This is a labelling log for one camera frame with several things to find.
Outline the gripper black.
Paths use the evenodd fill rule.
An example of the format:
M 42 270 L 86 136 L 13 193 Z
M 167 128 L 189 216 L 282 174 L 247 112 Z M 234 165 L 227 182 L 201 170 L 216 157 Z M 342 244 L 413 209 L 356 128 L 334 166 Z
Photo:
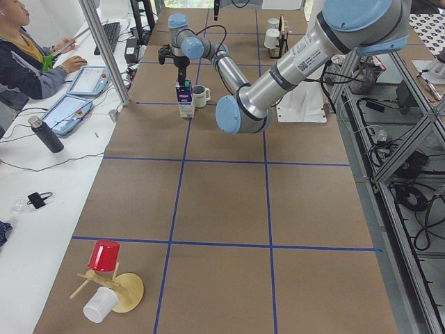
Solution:
M 213 1 L 213 20 L 218 21 L 220 12 L 220 0 Z M 190 59 L 187 56 L 174 56 L 173 63 L 178 69 L 177 82 L 180 86 L 185 85 L 186 68 L 190 65 Z

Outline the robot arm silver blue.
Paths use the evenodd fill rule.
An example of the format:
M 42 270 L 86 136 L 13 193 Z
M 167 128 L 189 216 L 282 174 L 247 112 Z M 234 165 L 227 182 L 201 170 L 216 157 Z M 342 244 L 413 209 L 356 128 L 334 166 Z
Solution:
M 219 99 L 216 123 L 228 134 L 254 134 L 267 128 L 270 109 L 334 55 L 360 56 L 401 50 L 407 44 L 410 1 L 325 1 L 314 26 L 254 83 L 249 83 L 222 42 L 201 38 L 188 18 L 168 18 L 175 56 L 212 62 L 229 95 Z

